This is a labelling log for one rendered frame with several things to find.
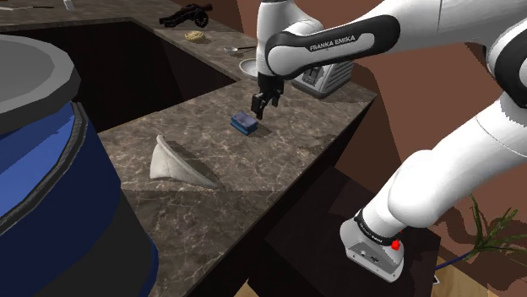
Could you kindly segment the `blue rectangular sponge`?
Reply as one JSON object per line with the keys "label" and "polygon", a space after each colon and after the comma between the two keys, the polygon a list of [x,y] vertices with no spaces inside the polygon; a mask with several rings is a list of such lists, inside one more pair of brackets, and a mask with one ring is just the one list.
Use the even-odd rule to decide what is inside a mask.
{"label": "blue rectangular sponge", "polygon": [[243,111],[231,117],[231,125],[244,135],[249,135],[258,129],[258,122]]}

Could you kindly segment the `grey round plate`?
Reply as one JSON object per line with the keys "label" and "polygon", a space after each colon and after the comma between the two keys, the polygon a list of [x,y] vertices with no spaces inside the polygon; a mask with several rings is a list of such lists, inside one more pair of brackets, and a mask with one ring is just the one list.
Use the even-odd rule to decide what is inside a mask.
{"label": "grey round plate", "polygon": [[239,63],[239,68],[248,78],[252,80],[258,79],[258,69],[255,58],[244,59]]}

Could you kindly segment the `white toaster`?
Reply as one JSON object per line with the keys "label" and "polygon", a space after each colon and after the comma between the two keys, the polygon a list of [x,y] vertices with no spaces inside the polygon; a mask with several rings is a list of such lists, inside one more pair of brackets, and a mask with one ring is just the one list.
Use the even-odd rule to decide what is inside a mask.
{"label": "white toaster", "polygon": [[324,99],[350,81],[354,62],[340,62],[314,67],[291,81],[297,89],[317,98]]}

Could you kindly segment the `black toy cannon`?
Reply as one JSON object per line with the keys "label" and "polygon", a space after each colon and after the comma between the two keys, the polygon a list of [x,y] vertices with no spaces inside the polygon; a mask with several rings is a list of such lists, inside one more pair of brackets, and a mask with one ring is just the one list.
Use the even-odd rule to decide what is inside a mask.
{"label": "black toy cannon", "polygon": [[173,28],[190,20],[199,28],[204,28],[209,23],[208,12],[213,9],[211,3],[205,4],[204,6],[196,3],[188,4],[168,17],[159,18],[159,23],[163,24],[166,28]]}

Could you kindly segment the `white tilted bowl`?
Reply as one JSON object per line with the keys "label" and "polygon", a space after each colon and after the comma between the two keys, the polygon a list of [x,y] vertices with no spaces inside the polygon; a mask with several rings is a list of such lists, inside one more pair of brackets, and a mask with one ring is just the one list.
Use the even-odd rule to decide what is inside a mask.
{"label": "white tilted bowl", "polygon": [[215,189],[217,184],[195,170],[186,160],[176,153],[166,142],[163,135],[156,137],[156,145],[152,153],[150,179],[171,178],[203,188]]}

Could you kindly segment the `dark robot stand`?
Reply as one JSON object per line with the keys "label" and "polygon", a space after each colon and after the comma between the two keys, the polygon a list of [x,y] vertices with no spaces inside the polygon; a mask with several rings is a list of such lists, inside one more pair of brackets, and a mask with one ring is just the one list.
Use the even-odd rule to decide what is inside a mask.
{"label": "dark robot stand", "polygon": [[258,297],[431,297],[439,236],[406,228],[405,263],[388,283],[348,259],[340,226],[372,193],[333,167],[268,233],[248,284]]}

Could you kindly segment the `green potted plant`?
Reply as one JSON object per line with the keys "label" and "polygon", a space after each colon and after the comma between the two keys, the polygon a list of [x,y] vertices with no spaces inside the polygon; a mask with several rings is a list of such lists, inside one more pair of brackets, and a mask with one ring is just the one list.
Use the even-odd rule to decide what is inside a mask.
{"label": "green potted plant", "polygon": [[455,257],[453,260],[446,261],[444,263],[438,264],[435,267],[435,270],[442,269],[444,267],[450,266],[459,261],[469,261],[472,257],[479,255],[484,251],[499,251],[507,254],[527,254],[527,248],[523,247],[512,247],[512,244],[518,240],[527,239],[527,234],[523,235],[512,235],[505,238],[499,238],[499,234],[504,230],[511,220],[516,216],[518,209],[512,210],[508,208],[505,213],[498,217],[494,224],[490,224],[486,234],[483,234],[483,220],[480,213],[480,208],[478,202],[475,200],[473,194],[469,195],[473,206],[471,207],[472,216],[475,222],[476,227],[476,239],[473,248],[461,256]]}

